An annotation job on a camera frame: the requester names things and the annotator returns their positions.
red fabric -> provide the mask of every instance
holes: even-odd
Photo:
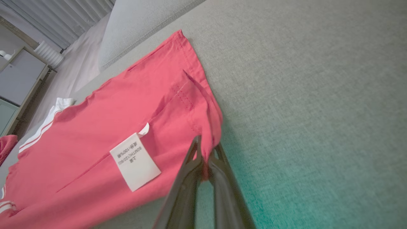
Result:
[[[17,135],[6,135],[0,138],[0,165],[6,160],[17,142]]]
[[[131,192],[109,151],[146,123],[143,145],[162,173]],[[16,210],[0,228],[89,228],[165,196],[196,135],[204,158],[221,137],[222,114],[181,31],[56,114],[41,139],[10,167],[6,196]]]

white care label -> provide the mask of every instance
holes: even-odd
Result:
[[[132,192],[160,175],[161,171],[147,153],[140,137],[147,134],[149,124],[110,151]]]

wooden floor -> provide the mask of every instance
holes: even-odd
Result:
[[[27,121],[19,124],[15,134],[22,137],[47,116],[57,97],[68,98],[72,92],[99,75],[99,49],[109,16],[110,14],[102,18],[63,52],[65,59],[56,69],[58,73],[50,74],[42,85],[24,116]]]

curtain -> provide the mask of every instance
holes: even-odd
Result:
[[[65,49],[112,11],[115,0],[1,0]]]

wooden beam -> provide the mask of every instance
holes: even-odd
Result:
[[[16,36],[18,36],[24,42],[26,42],[31,48],[36,49],[39,46],[39,43],[34,41],[33,38],[29,37],[23,31],[19,30],[17,27],[15,27],[9,21],[4,19],[2,16],[0,16],[0,25],[4,26],[6,29],[10,30],[12,33],[14,33]]]

